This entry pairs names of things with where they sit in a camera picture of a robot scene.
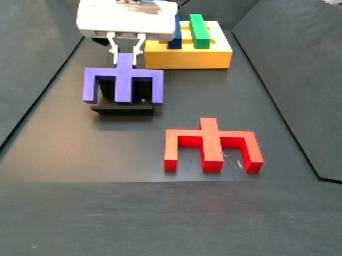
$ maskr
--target green block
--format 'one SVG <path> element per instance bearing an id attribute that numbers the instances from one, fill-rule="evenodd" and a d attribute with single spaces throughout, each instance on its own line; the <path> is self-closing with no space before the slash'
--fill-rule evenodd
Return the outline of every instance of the green block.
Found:
<path id="1" fill-rule="evenodd" d="M 202 14 L 190 14 L 190 29 L 196 49 L 210 49 L 210 34 Z"/>

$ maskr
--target gray wall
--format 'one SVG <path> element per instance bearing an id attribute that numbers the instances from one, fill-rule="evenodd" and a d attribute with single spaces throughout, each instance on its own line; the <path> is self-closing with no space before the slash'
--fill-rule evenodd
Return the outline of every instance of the gray wall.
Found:
<path id="1" fill-rule="evenodd" d="M 73 1 L 0 0 L 0 147 L 82 36 Z"/>

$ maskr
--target black base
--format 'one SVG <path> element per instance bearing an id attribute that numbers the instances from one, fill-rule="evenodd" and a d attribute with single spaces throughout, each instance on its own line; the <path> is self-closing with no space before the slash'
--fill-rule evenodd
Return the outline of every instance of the black base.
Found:
<path id="1" fill-rule="evenodd" d="M 104 99 L 104 102 L 98 106 L 93 106 L 92 109 L 101 115 L 153 115 L 154 105 L 150 101 L 120 104 Z"/>

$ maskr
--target gray table surface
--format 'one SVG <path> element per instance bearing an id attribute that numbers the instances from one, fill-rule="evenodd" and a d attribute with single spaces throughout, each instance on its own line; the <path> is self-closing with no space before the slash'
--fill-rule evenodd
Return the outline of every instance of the gray table surface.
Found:
<path id="1" fill-rule="evenodd" d="M 82 101 L 85 67 L 112 62 L 82 42 L 2 152 L 3 255 L 341 254 L 341 186 L 317 180 L 228 36 L 230 70 L 168 71 L 152 118 L 102 118 Z M 204 174 L 197 149 L 182 149 L 178 173 L 165 173 L 165 129 L 197 128 L 204 116 L 256 131 L 260 175 L 234 150 L 222 174 Z"/>

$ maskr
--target blue block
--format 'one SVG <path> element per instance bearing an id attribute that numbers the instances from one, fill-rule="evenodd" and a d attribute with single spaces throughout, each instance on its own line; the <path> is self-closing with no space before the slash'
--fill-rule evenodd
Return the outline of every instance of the blue block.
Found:
<path id="1" fill-rule="evenodd" d="M 168 43 L 168 49 L 182 49 L 182 32 L 180 16 L 176 16 L 176 38 Z"/>

